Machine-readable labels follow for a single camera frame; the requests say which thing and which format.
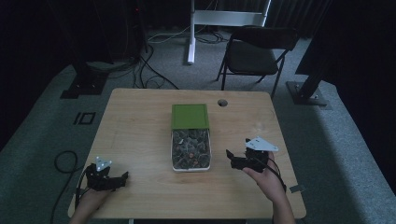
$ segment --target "gray carpet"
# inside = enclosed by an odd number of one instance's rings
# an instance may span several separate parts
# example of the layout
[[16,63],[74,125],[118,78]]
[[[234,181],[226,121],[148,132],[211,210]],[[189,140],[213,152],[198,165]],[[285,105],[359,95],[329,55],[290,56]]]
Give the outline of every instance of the gray carpet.
[[[219,90],[216,78],[225,43],[197,42],[195,64],[187,65],[185,38],[151,44],[155,51],[149,64],[180,89]],[[294,72],[309,40],[300,40],[287,57],[274,98],[280,127],[289,150],[297,180],[303,192],[307,216],[297,223],[396,223],[396,198],[381,175],[359,130],[338,97],[333,85],[322,82],[319,90],[332,109],[295,105],[286,81],[304,81]],[[66,67],[48,85],[29,116],[0,153],[0,223],[50,223],[52,206],[69,174],[54,167],[62,151],[78,154],[78,167],[85,163],[93,138],[115,88],[138,88],[136,72],[110,74],[101,95],[81,95],[75,100],[60,99],[69,88],[75,71]],[[143,79],[155,74],[143,71]],[[227,91],[271,91],[273,77],[256,84],[256,77],[228,77]],[[147,83],[149,88],[173,89],[160,78]],[[75,124],[78,113],[95,113],[91,125]],[[59,158],[64,170],[73,167],[71,154]],[[54,223],[67,223],[67,208],[81,171],[71,178],[59,204]],[[90,223],[128,223],[128,220],[94,219]],[[248,223],[271,223],[249,220]]]

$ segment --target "black chair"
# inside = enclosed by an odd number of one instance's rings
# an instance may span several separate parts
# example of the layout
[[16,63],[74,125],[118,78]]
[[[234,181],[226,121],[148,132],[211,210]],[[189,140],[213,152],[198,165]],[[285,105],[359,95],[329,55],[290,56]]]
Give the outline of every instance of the black chair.
[[[271,98],[274,98],[285,55],[294,49],[298,39],[296,30],[291,28],[238,27],[230,37],[216,79],[219,81],[219,77],[223,75],[221,90],[224,91],[227,75],[260,76],[257,81],[259,83],[265,76],[277,73],[271,92]],[[284,51],[276,58],[274,49]]]

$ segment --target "wooden table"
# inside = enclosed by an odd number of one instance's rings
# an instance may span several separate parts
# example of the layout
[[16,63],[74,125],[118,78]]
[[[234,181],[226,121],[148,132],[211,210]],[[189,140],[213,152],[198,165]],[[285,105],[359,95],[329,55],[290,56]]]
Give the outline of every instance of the wooden table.
[[[218,100],[226,100],[219,106]],[[203,173],[175,173],[171,161],[173,104],[206,104],[212,162]],[[245,138],[260,136],[279,147],[283,180],[297,185],[270,96],[255,91],[115,89],[86,166],[97,156],[112,160],[110,176],[129,171],[126,187],[111,193],[99,218],[269,218],[272,203],[256,183],[232,169],[225,149],[244,156]],[[288,198],[296,218],[305,216],[300,192]],[[74,200],[69,216],[74,212]]]

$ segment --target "tripod base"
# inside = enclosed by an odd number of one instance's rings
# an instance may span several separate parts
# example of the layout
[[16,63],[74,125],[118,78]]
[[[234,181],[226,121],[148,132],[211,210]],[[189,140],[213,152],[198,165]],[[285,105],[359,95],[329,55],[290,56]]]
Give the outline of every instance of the tripod base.
[[64,91],[61,99],[77,99],[80,95],[100,95],[106,84],[108,73],[98,73],[91,71],[93,79],[89,82],[84,81],[86,77],[76,75],[69,90]]
[[319,89],[316,89],[314,94],[308,99],[302,98],[299,94],[300,88],[303,86],[303,82],[288,81],[289,92],[296,105],[318,105],[321,109],[331,110],[329,101],[325,100]]

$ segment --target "power cord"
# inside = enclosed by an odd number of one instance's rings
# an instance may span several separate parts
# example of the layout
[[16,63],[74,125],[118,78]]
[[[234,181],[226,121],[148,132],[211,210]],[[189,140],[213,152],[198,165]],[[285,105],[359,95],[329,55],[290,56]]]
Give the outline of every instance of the power cord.
[[[215,2],[215,0],[210,1],[209,5],[207,5],[207,7],[206,7],[205,10],[209,10],[209,8],[213,5],[214,2]],[[216,3],[215,3],[215,5],[213,6],[213,9],[211,9],[211,10],[216,10],[217,7],[218,7],[218,3],[219,3],[219,0],[216,0]],[[201,32],[206,28],[206,26],[207,26],[207,25],[205,25],[205,26],[204,26],[203,28],[201,28],[199,31],[195,32],[195,39],[196,39],[196,40],[198,40],[199,42],[206,43],[206,44],[218,44],[218,43],[221,43],[221,42],[224,42],[224,41],[228,41],[227,39],[223,38],[221,34],[216,33],[216,32],[201,33]],[[186,30],[188,30],[189,28],[190,28],[190,26],[186,27],[186,28],[183,29],[181,32],[178,32],[178,33],[175,33],[175,34],[157,34],[157,35],[154,35],[154,36],[152,36],[152,37],[150,37],[150,38],[148,39],[148,43],[151,43],[151,44],[161,44],[161,43],[164,43],[164,42],[166,42],[166,41],[168,41],[168,40],[170,40],[170,39],[172,39],[172,38],[177,38],[177,37],[190,37],[190,33],[184,33],[184,32],[185,32]],[[204,39],[204,38],[201,38],[201,37],[197,37],[197,35],[213,35],[214,37],[217,38],[217,40],[211,41],[211,40],[207,40],[207,39]],[[166,37],[166,39],[165,39],[165,40],[162,40],[162,41],[151,41],[152,39],[154,39],[154,38],[156,38],[156,37],[159,37],[159,36],[164,36],[164,37]]]
[[286,192],[286,189],[287,189],[287,186],[285,185],[285,183],[283,182],[283,179],[282,179],[282,176],[281,176],[281,174],[280,174],[280,170],[279,170],[279,167],[277,166],[277,164],[276,164],[276,162],[274,161],[274,160],[272,160],[271,158],[267,158],[268,160],[270,160],[271,162],[273,162],[274,163],[274,165],[275,165],[275,167],[276,167],[276,171],[273,169],[273,168],[271,168],[269,165],[267,165],[266,163],[264,163],[264,162],[262,162],[262,161],[260,161],[259,159],[257,159],[257,158],[254,158],[256,161],[258,161],[259,163],[261,163],[263,166],[265,166],[265,168],[267,168],[269,171],[271,171],[274,175],[276,175],[276,177],[279,179],[279,181],[280,181],[280,184],[282,185],[282,187],[283,187],[283,190],[285,190],[285,192]]
[[87,63],[88,66],[94,72],[104,72],[104,73],[112,73],[112,72],[119,72],[119,71],[128,71],[133,69],[136,61],[134,58],[129,58],[124,61],[118,61],[116,64],[109,64],[109,63]]
[[[163,86],[163,84],[165,82],[170,83],[175,89],[179,90],[179,87],[177,85],[175,85],[175,83],[173,83],[170,79],[168,79],[167,77],[165,77],[164,75],[160,74],[159,72],[157,72],[154,68],[152,68],[149,65],[149,60],[151,59],[152,55],[154,54],[154,47],[152,47],[151,45],[148,45],[149,49],[150,49],[150,53],[149,56],[147,57],[147,59],[144,59],[143,57],[140,57],[140,60],[142,62],[142,64],[140,65],[140,68],[138,69],[138,74],[134,71],[134,88],[138,88],[138,89],[147,89],[148,88],[148,84],[150,82],[153,82],[157,85],[157,88],[159,89],[160,87]],[[147,67],[149,70],[151,70],[153,73],[155,73],[155,76],[153,77],[149,77],[146,81],[143,80],[143,70],[144,68]],[[159,84],[156,81],[154,81],[154,78],[161,78],[162,79],[162,83]]]
[[[71,155],[73,155],[73,157],[74,157],[73,168],[70,169],[70,170],[63,170],[63,169],[61,169],[61,168],[59,167],[59,165],[58,165],[58,160],[59,160],[59,158],[60,158],[62,155],[64,155],[64,154],[71,154]],[[62,195],[64,194],[64,191],[66,190],[67,186],[69,185],[70,180],[71,180],[71,178],[73,177],[73,174],[74,174],[75,172],[81,170],[81,169],[84,167],[83,165],[80,166],[80,167],[78,167],[78,155],[77,155],[76,152],[71,151],[71,150],[66,150],[66,151],[63,151],[63,152],[59,153],[59,154],[55,157],[54,166],[55,166],[55,169],[56,169],[57,171],[61,172],[62,174],[69,174],[69,177],[68,177],[66,183],[64,184],[64,187],[62,188],[61,193],[58,195],[58,198],[56,199],[55,204],[54,204],[53,207],[52,207],[52,212],[51,212],[51,217],[50,217],[50,223],[51,223],[51,224],[53,223],[53,219],[54,219],[54,217],[55,217],[55,210],[56,210],[56,207],[58,206],[58,203],[59,203],[59,201],[61,200],[61,197],[62,197]]]

